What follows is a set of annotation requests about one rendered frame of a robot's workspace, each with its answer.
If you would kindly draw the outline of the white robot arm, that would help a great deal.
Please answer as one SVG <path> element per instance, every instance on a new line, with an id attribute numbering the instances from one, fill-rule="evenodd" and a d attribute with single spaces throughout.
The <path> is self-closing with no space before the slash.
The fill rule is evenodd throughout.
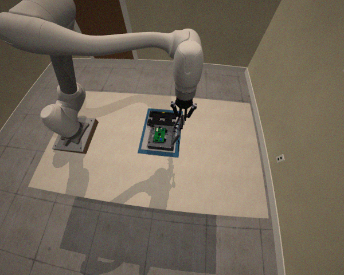
<path id="1" fill-rule="evenodd" d="M 173 60 L 175 95 L 191 100 L 200 81 L 204 55 L 193 29 L 172 33 L 141 32 L 89 36 L 74 32 L 73 0 L 22 0 L 0 13 L 0 38 L 7 44 L 35 54 L 49 55 L 57 77 L 57 101 L 41 111 L 42 122 L 61 135 L 64 146 L 79 144 L 89 127 L 77 121 L 86 94 L 76 82 L 72 56 L 105 56 L 143 48 L 165 50 Z M 80 87 L 81 86 L 81 87 Z"/>

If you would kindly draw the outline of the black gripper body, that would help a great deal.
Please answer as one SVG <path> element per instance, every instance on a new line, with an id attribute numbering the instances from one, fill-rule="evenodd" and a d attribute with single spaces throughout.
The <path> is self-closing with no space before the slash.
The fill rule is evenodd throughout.
<path id="1" fill-rule="evenodd" d="M 178 99 L 176 97 L 176 101 L 175 104 L 179 107 L 180 105 L 182 105 L 182 109 L 185 109 L 185 106 L 187 106 L 187 108 L 190 108 L 193 105 L 193 99 L 189 100 L 189 101 L 182 101 L 180 99 Z"/>

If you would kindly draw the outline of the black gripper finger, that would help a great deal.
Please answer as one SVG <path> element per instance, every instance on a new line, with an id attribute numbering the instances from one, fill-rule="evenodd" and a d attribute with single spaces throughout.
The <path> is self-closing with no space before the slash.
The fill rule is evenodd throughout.
<path id="1" fill-rule="evenodd" d="M 197 109 L 197 104 L 193 104 L 191 106 L 191 109 L 190 109 L 189 113 L 187 114 L 187 106 L 185 106 L 185 114 L 184 114 L 184 118 L 183 118 L 183 125 L 185 125 L 186 118 L 190 118 L 191 114 L 193 113 L 193 111 L 195 109 Z"/>
<path id="2" fill-rule="evenodd" d="M 175 105 L 175 102 L 171 102 L 171 105 L 170 105 L 174 111 L 174 114 L 175 114 L 175 117 L 178 117 L 178 120 L 179 120 L 179 125 L 181 124 L 181 112 L 182 112 L 182 105 L 179 106 L 179 113 L 177 111 L 177 108 L 176 108 L 176 105 Z"/>

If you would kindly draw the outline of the green circuit board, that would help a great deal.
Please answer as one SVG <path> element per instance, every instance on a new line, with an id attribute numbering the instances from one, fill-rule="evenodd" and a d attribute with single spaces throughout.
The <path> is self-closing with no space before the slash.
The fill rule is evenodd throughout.
<path id="1" fill-rule="evenodd" d="M 154 135 L 154 142 L 164 142 L 165 128 L 156 128 Z"/>

